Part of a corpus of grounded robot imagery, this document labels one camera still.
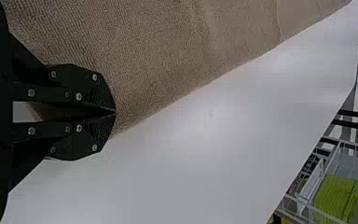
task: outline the black metal frame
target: black metal frame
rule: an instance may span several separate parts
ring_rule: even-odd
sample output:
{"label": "black metal frame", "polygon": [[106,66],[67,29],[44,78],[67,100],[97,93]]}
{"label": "black metal frame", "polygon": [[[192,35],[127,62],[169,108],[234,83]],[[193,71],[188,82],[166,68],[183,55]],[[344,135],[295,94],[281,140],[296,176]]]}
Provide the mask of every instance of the black metal frame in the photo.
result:
{"label": "black metal frame", "polygon": [[[47,104],[62,115],[13,123],[13,101]],[[8,31],[0,5],[0,220],[8,193],[43,159],[100,152],[115,120],[103,76],[73,64],[43,65]]]}

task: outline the beige carpet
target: beige carpet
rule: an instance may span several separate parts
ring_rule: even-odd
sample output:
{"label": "beige carpet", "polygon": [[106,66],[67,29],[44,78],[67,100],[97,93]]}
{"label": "beige carpet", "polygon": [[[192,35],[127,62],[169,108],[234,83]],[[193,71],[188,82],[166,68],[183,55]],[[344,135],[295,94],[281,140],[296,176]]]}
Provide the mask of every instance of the beige carpet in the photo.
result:
{"label": "beige carpet", "polygon": [[104,75],[117,102],[113,133],[119,133],[350,1],[2,3],[11,33],[43,63],[74,63]]}

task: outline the green object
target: green object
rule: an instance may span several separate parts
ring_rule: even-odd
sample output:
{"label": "green object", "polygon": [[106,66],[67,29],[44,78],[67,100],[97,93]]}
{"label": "green object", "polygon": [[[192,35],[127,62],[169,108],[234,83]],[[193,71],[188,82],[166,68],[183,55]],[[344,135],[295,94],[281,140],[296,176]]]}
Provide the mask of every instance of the green object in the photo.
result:
{"label": "green object", "polygon": [[[354,216],[358,200],[358,180],[326,175],[315,195],[313,204],[336,218],[349,222]],[[316,223],[336,223],[324,215],[313,213]]]}

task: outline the white surface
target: white surface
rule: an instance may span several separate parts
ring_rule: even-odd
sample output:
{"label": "white surface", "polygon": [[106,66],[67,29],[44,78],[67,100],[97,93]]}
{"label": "white surface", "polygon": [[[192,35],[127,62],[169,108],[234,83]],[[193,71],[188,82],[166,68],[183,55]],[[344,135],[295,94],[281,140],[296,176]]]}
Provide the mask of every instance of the white surface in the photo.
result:
{"label": "white surface", "polygon": [[358,0],[77,162],[44,161],[2,223],[266,223],[353,87]]}

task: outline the screw head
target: screw head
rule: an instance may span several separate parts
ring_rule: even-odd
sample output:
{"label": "screw head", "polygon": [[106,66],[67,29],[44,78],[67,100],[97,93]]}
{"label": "screw head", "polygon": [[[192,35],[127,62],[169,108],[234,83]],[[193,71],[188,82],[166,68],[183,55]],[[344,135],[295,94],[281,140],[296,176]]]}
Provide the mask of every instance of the screw head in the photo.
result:
{"label": "screw head", "polygon": [[56,151],[57,151],[57,148],[56,148],[56,147],[52,147],[52,148],[50,149],[50,154],[54,154]]}
{"label": "screw head", "polygon": [[28,128],[28,134],[29,135],[34,135],[35,133],[36,133],[36,129],[34,127]]}
{"label": "screw head", "polygon": [[78,92],[78,93],[76,94],[76,99],[77,99],[78,101],[81,101],[82,98],[83,98],[83,95],[82,95],[80,92]]}
{"label": "screw head", "polygon": [[34,95],[35,95],[34,89],[29,89],[28,90],[28,96],[29,97],[34,97]]}
{"label": "screw head", "polygon": [[57,77],[57,72],[56,71],[51,71],[50,75],[51,75],[51,77],[56,78]]}
{"label": "screw head", "polygon": [[83,129],[83,126],[81,126],[81,124],[77,124],[77,125],[76,125],[76,131],[77,131],[78,133],[80,133],[82,129]]}

